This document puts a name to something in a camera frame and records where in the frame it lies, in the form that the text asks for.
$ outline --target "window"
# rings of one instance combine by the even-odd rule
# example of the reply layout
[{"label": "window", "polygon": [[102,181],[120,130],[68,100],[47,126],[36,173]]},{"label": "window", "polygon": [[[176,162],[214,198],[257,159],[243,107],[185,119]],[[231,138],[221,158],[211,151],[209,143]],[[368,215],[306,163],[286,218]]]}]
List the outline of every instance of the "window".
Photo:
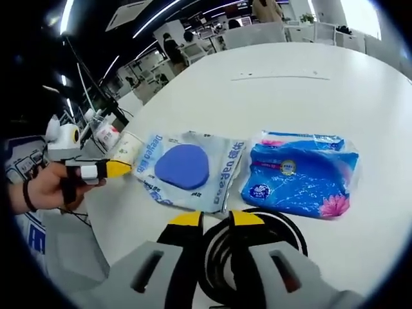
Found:
[{"label": "window", "polygon": [[341,0],[346,23],[380,40],[380,26],[376,9],[368,0]]}]

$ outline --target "blue tissue package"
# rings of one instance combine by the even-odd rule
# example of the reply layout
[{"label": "blue tissue package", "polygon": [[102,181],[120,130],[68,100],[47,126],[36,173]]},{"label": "blue tissue package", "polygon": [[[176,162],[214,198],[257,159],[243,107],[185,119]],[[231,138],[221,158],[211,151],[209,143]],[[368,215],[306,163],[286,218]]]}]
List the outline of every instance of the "blue tissue package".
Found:
[{"label": "blue tissue package", "polygon": [[313,218],[348,210],[357,153],[337,151],[343,147],[340,142],[331,147],[306,140],[260,142],[250,152],[250,175],[241,191],[245,202]]}]

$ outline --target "white table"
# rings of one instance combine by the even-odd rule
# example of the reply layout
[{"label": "white table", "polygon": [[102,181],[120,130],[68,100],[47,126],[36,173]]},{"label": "white table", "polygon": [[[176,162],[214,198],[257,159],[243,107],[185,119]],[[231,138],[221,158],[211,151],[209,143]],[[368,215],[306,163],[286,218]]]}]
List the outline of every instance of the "white table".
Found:
[{"label": "white table", "polygon": [[[336,46],[276,43],[204,57],[126,129],[141,138],[187,130],[248,138],[268,129],[351,140],[362,175],[349,211],[335,221],[289,217],[324,280],[368,295],[397,262],[412,226],[411,119],[412,85],[387,64]],[[229,208],[245,208],[238,188],[231,191]],[[110,265],[155,241],[181,213],[154,202],[132,176],[108,181],[86,203]],[[216,222],[207,218],[205,228]],[[196,308],[205,308],[206,297],[196,297]]]}]

